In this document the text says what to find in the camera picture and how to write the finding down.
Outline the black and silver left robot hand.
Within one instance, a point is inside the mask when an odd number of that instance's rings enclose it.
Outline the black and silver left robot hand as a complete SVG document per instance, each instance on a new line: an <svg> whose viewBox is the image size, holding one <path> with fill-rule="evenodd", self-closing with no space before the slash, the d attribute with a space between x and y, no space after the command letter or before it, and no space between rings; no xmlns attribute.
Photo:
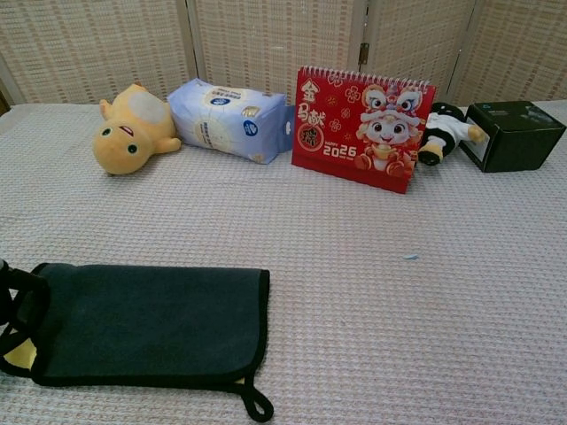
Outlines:
<svg viewBox="0 0 567 425"><path fill-rule="evenodd" d="M1 260L1 354L23 344L39 329L50 303L48 283L41 276L12 268Z"/></svg>

